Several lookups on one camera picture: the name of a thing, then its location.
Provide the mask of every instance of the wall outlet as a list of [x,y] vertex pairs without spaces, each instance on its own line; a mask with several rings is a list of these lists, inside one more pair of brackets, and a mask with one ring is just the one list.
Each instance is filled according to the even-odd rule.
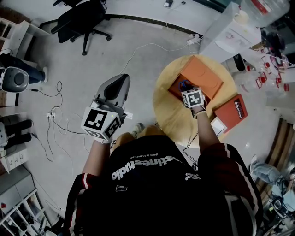
[[51,115],[50,113],[46,113],[46,118],[51,120],[51,119],[55,119],[56,116],[55,116],[55,112]]

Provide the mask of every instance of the wristband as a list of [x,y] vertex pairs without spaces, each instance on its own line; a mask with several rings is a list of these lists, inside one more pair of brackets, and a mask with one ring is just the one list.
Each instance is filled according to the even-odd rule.
[[197,119],[197,115],[199,114],[202,114],[202,113],[206,113],[207,114],[207,111],[206,110],[203,110],[203,111],[199,111],[195,114],[194,118]]
[[110,140],[105,140],[105,139],[102,139],[102,138],[96,138],[94,137],[94,140],[96,140],[97,142],[101,142],[102,144],[108,144],[108,143],[111,143],[112,142],[112,137]]

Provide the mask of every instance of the chair base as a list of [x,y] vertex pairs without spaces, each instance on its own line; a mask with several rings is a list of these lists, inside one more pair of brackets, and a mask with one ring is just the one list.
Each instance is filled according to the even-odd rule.
[[[98,35],[103,35],[103,36],[106,36],[106,40],[107,41],[110,41],[112,39],[112,37],[107,34],[107,33],[104,33],[104,32],[101,32],[99,30],[96,30],[96,29],[92,29],[91,33],[94,35],[94,34],[98,34]],[[89,33],[86,33],[85,34],[85,37],[84,37],[84,43],[83,43],[83,51],[82,51],[82,56],[86,56],[87,55],[87,52],[86,52],[86,46],[87,46],[87,42],[88,42],[88,38],[89,38]],[[78,38],[79,36],[75,36],[73,38],[71,38],[71,42],[75,41],[76,38]]]

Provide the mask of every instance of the red book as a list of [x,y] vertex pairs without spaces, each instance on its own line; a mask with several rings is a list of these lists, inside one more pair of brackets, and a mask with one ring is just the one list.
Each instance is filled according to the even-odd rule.
[[241,94],[236,95],[220,107],[214,109],[215,115],[225,124],[225,133],[248,116]]

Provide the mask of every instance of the white desk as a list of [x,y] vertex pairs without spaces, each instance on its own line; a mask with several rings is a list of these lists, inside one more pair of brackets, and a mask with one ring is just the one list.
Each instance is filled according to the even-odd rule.
[[[70,9],[69,6],[64,5],[53,7],[55,1],[2,0],[1,4],[22,13],[35,22],[43,23],[57,19]],[[163,6],[165,0],[107,0],[106,13],[143,17],[162,22],[168,21],[168,23],[202,35],[220,15],[216,10],[192,0],[185,0],[186,4],[180,5],[182,1],[174,0],[171,9],[169,9]]]

